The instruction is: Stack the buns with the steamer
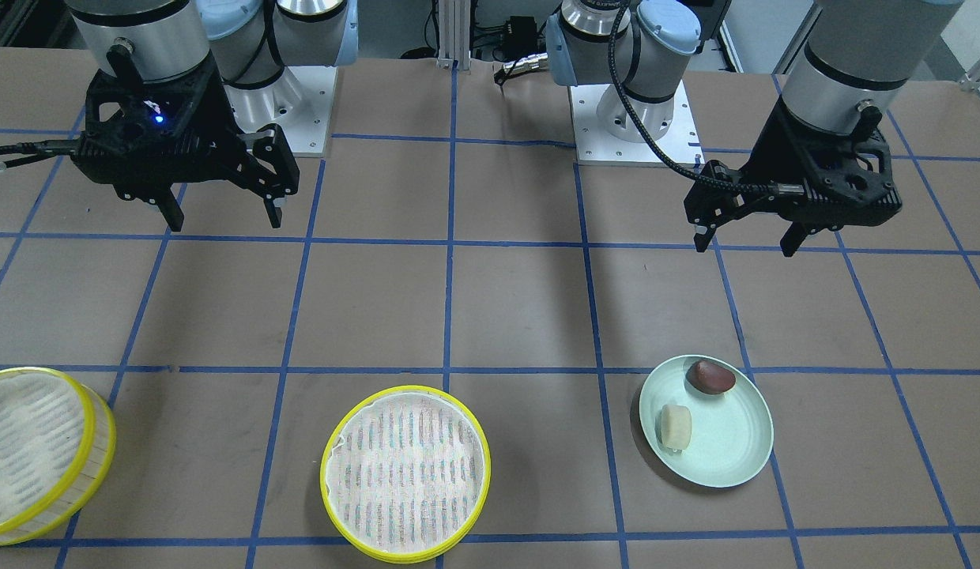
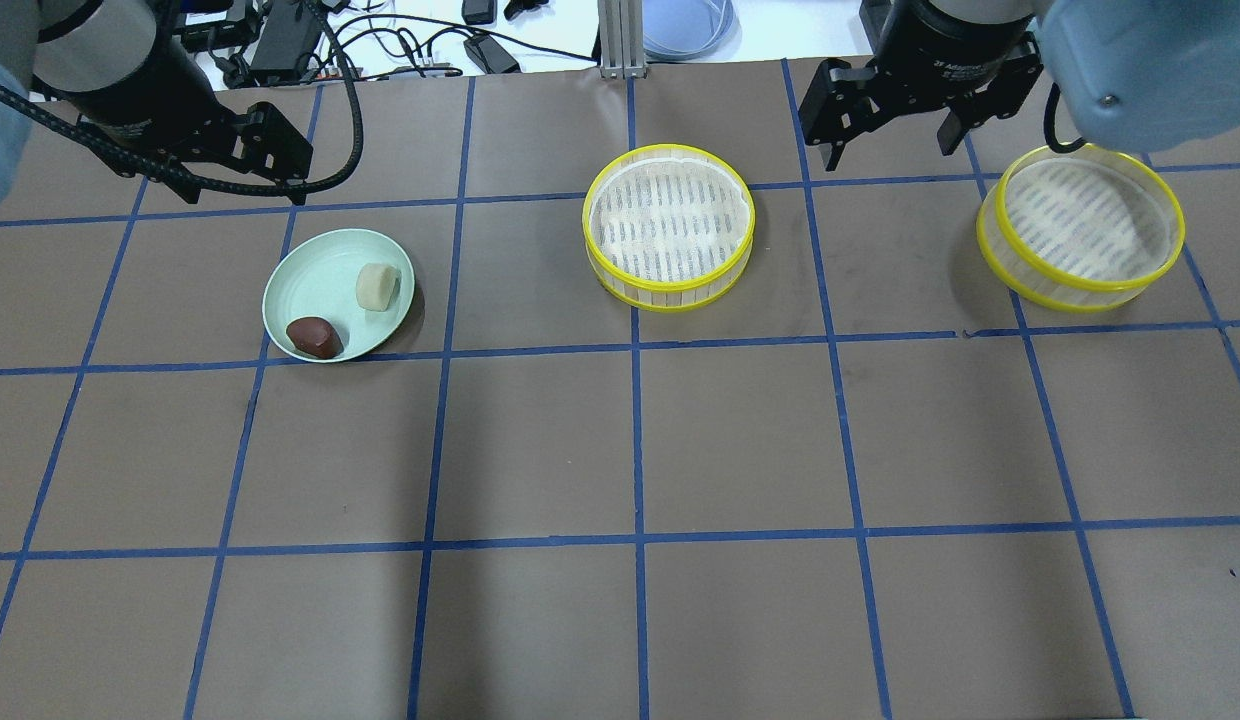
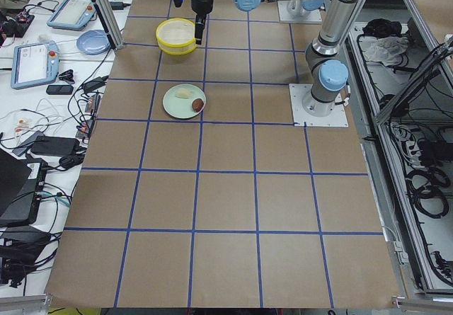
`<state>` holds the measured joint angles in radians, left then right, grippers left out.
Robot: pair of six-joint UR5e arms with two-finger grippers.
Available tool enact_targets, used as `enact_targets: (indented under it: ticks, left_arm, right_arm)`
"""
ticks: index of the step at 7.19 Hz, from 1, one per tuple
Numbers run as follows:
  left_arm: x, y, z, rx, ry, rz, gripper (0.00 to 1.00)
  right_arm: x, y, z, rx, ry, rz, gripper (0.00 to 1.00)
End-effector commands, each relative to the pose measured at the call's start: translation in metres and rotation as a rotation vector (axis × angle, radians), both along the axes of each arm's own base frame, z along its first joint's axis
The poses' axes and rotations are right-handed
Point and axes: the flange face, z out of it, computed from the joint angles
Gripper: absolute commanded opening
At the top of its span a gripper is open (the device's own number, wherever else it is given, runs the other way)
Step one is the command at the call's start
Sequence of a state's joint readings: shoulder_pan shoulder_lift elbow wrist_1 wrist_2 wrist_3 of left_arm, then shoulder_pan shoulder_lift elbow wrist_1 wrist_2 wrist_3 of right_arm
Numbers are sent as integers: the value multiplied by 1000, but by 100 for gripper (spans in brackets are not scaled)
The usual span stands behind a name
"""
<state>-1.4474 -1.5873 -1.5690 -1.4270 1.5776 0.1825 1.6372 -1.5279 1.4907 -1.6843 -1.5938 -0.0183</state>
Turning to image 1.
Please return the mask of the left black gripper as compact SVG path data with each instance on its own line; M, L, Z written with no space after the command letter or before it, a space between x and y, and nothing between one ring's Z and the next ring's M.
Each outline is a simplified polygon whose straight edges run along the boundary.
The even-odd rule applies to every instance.
M883 111L873 102L859 102L855 111L855 127L831 134L805 125L778 102L741 168L710 160L703 176L724 181L731 190L695 183L688 192L684 208L688 222L695 223L695 251L707 251L715 226L754 212L797 222L780 238L784 257L793 257L803 245L807 224L876 227L901 212L890 145L879 129Z

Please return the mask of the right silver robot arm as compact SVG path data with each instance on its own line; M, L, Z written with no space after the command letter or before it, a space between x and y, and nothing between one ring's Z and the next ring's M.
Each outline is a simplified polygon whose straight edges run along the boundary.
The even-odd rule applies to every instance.
M356 1L68 1L90 54L71 161L172 231L173 187L223 180L262 199L270 226L319 155L341 67L359 55Z

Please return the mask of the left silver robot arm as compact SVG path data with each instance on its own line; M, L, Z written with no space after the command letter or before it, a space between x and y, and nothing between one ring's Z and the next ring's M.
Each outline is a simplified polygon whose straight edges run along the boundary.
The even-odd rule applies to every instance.
M690 58L722 22L727 1L562 1L545 22L555 83L603 85L599 119L644 144L693 184L683 205L704 252L724 224L772 213L790 257L807 237L877 227L901 212L880 123L959 11L959 1L821 1L748 161L683 166L658 140Z

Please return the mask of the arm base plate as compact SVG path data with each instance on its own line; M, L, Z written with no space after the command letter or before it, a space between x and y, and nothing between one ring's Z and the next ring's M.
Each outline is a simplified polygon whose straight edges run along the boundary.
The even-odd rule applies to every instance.
M336 67L287 67L265 87L225 88L237 125L245 133L278 125L296 157L323 157L339 69Z
M612 86L571 86L568 93L579 164L665 166L639 133ZM630 102L646 133L667 157L686 168L704 162L685 83L678 84L671 100L660 104Z

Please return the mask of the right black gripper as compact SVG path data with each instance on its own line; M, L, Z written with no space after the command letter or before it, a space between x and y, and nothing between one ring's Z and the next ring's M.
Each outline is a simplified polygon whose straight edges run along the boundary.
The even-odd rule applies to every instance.
M283 127L237 125L217 70L129 89L99 71L86 91L85 127L72 162L119 197L158 206L172 232L184 213L172 185L226 180L263 200L270 227L299 189L300 170Z

